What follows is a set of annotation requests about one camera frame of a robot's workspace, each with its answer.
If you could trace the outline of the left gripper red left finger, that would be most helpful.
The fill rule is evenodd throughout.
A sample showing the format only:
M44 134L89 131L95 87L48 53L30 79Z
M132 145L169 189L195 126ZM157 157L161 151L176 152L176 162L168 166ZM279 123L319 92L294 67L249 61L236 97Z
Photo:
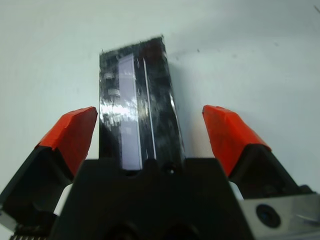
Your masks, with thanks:
M86 159L95 107L70 111L35 146L0 194L0 223L8 229L51 224L65 187Z

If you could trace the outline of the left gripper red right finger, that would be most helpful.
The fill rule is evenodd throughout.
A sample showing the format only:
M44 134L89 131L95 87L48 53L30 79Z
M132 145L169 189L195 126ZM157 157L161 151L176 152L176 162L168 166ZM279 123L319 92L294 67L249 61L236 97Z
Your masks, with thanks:
M312 194L298 185L272 149L234 111L205 105L202 116L214 157L244 199Z

